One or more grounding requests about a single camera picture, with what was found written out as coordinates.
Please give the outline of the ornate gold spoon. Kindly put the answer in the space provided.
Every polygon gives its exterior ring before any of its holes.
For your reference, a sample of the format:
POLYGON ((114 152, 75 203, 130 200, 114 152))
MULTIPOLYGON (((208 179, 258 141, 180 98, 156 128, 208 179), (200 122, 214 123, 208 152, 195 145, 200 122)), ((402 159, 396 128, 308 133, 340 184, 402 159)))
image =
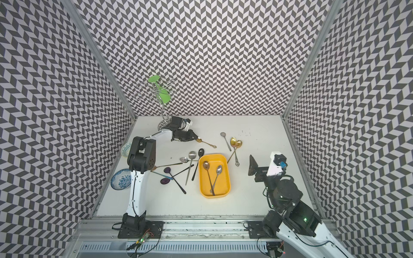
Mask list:
POLYGON ((216 145, 213 145, 213 144, 207 143, 207 142, 203 141, 201 138, 197 138, 197 139, 196 139, 196 141, 197 141, 198 143, 204 143, 204 144, 207 144, 207 145, 211 146, 212 148, 217 148, 217 146, 216 146, 216 145))

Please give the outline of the yellow plastic storage box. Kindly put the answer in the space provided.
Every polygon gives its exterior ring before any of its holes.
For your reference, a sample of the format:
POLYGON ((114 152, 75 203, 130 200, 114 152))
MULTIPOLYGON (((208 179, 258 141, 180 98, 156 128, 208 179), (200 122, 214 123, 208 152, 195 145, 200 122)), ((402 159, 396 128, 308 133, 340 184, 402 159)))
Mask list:
POLYGON ((222 154, 208 154, 204 155, 199 159, 199 187, 200 193, 203 197, 212 199, 212 198, 221 198, 227 196, 231 191, 231 182, 229 168, 227 164, 227 159, 222 154), (212 184, 216 178, 216 169, 219 165, 222 165, 223 171, 219 175, 216 185, 215 185, 215 196, 210 192, 210 183, 207 175, 207 171, 203 168, 203 162, 208 161, 210 164, 209 174, 211 177, 212 184))

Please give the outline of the large silver spoon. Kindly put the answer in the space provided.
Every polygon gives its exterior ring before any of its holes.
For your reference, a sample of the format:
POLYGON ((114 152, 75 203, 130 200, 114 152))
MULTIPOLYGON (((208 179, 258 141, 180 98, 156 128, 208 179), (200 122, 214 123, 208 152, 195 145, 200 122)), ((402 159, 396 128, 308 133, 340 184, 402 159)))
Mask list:
POLYGON ((210 177, 210 174, 209 174, 210 164, 209 164, 208 161, 203 162, 203 168, 206 170, 206 173, 208 175, 211 193, 212 193, 213 196, 215 196, 215 192, 214 192, 214 189, 213 189, 213 184, 212 184, 211 177, 210 177))

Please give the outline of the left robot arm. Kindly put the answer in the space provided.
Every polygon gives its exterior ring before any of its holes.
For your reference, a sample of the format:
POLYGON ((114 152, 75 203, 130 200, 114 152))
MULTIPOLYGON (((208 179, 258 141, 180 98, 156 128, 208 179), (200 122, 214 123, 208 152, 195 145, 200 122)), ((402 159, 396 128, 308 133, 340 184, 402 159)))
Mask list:
POLYGON ((192 121, 173 116, 168 124, 147 137, 134 137, 128 156, 131 171, 130 201, 123 215, 120 232, 146 231, 146 189, 150 171, 156 164, 157 145, 169 142, 188 142, 198 136, 190 129, 192 121))

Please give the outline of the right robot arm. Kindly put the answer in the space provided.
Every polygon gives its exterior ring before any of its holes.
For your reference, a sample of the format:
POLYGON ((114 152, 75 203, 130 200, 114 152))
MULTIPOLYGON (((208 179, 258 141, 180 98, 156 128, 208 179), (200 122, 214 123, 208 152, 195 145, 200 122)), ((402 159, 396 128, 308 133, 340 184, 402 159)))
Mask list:
POLYGON ((262 230, 269 238, 288 243, 307 258, 350 258, 352 254, 330 232, 310 206, 302 201, 303 192, 287 174, 287 158, 272 152, 268 167, 258 166, 249 157, 248 175, 262 182, 270 208, 262 220, 262 230))

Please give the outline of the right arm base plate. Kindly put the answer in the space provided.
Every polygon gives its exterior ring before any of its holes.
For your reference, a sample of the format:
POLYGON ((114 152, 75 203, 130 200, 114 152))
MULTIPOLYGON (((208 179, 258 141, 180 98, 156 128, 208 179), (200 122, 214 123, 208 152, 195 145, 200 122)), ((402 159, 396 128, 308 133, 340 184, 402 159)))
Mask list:
POLYGON ((276 239, 276 234, 279 232, 279 228, 282 221, 246 221, 244 226, 246 227, 250 239, 269 238, 276 239))

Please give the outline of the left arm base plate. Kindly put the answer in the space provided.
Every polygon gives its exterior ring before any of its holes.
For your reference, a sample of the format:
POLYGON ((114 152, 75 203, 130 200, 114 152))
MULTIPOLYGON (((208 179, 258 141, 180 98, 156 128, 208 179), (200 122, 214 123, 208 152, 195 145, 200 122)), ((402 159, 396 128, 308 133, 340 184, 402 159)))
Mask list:
POLYGON ((164 221, 145 221, 139 229, 132 224, 122 224, 118 232, 118 239, 140 239, 146 231, 150 239, 160 239, 164 221))

